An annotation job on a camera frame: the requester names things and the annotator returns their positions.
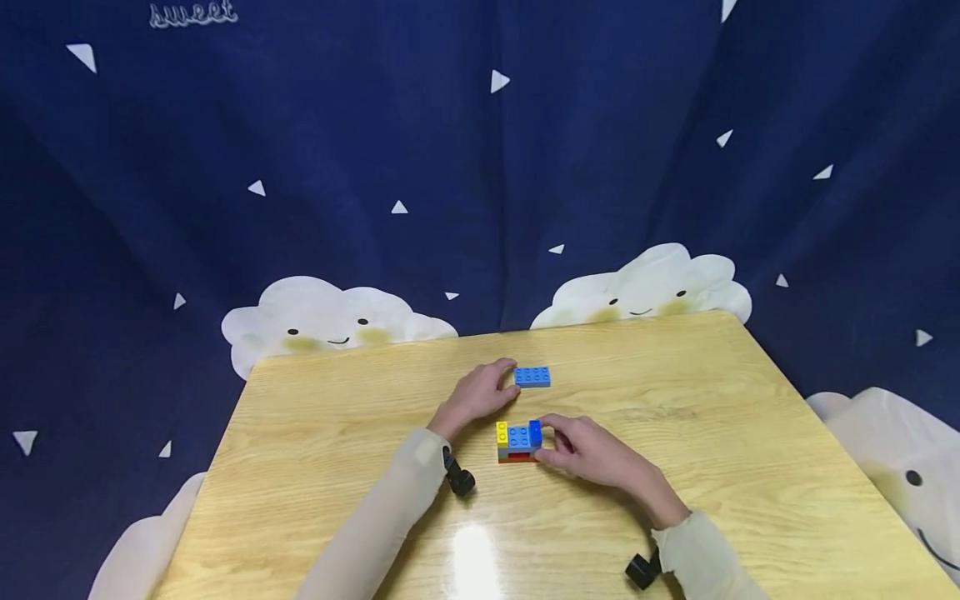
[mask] hand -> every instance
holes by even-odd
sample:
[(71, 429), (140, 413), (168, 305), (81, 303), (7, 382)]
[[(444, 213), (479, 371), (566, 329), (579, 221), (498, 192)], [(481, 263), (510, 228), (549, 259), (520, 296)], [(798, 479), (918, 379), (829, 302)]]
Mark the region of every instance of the hand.
[(501, 358), (489, 365), (477, 365), (457, 382), (450, 398), (437, 409), (426, 426), (448, 442), (471, 421), (500, 410), (520, 393), (516, 385), (501, 389), (503, 375), (516, 366), (513, 358)]
[(553, 427), (557, 449), (537, 450), (534, 456), (539, 462), (629, 493), (657, 529), (678, 525), (690, 515), (656, 465), (590, 417), (570, 419), (550, 414), (541, 417), (540, 424)]
[(553, 427), (556, 450), (541, 449), (536, 458), (602, 486), (626, 489), (653, 465), (590, 417), (546, 415), (540, 424)]

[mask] wood grain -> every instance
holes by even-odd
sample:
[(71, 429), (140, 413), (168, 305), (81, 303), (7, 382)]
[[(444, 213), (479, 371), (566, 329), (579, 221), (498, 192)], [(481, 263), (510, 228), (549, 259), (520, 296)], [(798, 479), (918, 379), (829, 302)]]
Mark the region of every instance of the wood grain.
[[(161, 600), (289, 600), (457, 379), (511, 356), (549, 389), (506, 414), (589, 414), (660, 465), (773, 598), (957, 591), (735, 318), (701, 313), (269, 359), (206, 477)], [(532, 464), (496, 462), (493, 419), (457, 444), (477, 494), (444, 487), (380, 598), (631, 598), (636, 509)], [(644, 598), (681, 597), (661, 578)]]

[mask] cloud cutout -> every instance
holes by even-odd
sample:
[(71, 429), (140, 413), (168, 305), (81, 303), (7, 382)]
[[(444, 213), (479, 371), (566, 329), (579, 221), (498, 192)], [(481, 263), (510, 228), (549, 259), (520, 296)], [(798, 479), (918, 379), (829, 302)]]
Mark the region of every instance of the cloud cutout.
[(100, 566), (87, 600), (147, 600), (174, 556), (206, 473), (197, 473), (167, 505), (127, 528)]
[(806, 401), (960, 586), (960, 432), (881, 388)]
[(531, 329), (657, 317), (719, 308), (746, 323), (750, 293), (733, 281), (733, 261), (718, 254), (691, 258), (683, 244), (660, 244), (615, 273), (571, 279)]
[(221, 330), (244, 379), (267, 356), (457, 337), (446, 321), (415, 313), (397, 296), (371, 287), (341, 290), (310, 276), (271, 283), (257, 306), (229, 311)]

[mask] beige sleeve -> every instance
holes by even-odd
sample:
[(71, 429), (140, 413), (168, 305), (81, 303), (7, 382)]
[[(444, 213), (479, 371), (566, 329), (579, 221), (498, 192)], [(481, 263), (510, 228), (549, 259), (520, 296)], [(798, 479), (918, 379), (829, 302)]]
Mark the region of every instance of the beige sleeve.
[(652, 533), (660, 548), (663, 572), (673, 572), (687, 600), (767, 598), (740, 565), (727, 539), (700, 511), (676, 527)]
[(444, 481), (446, 440), (416, 429), (314, 563), (295, 600), (371, 600)]

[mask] cloud mouth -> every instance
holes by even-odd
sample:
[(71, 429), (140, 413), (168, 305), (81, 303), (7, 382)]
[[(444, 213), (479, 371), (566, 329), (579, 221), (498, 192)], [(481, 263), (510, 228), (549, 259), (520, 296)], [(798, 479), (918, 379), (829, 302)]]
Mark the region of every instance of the cloud mouth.
[(917, 528), (917, 533), (920, 534), (920, 541), (922, 541), (922, 542), (924, 543), (924, 546), (926, 546), (926, 551), (929, 552), (930, 554), (932, 554), (932, 555), (933, 555), (933, 558), (937, 559), (937, 560), (940, 561), (941, 563), (943, 563), (943, 564), (945, 564), (946, 566), (950, 567), (950, 568), (953, 569), (954, 571), (960, 571), (960, 566), (957, 566), (956, 564), (951, 563), (950, 561), (948, 561), (948, 560), (945, 559), (944, 557), (942, 557), (942, 556), (940, 556), (939, 554), (937, 554), (937, 551), (934, 550), (932, 546), (930, 546), (930, 542), (926, 540), (926, 536), (924, 535), (924, 530), (923, 530), (923, 529), (920, 529), (920, 528), (918, 527), (918, 528)]

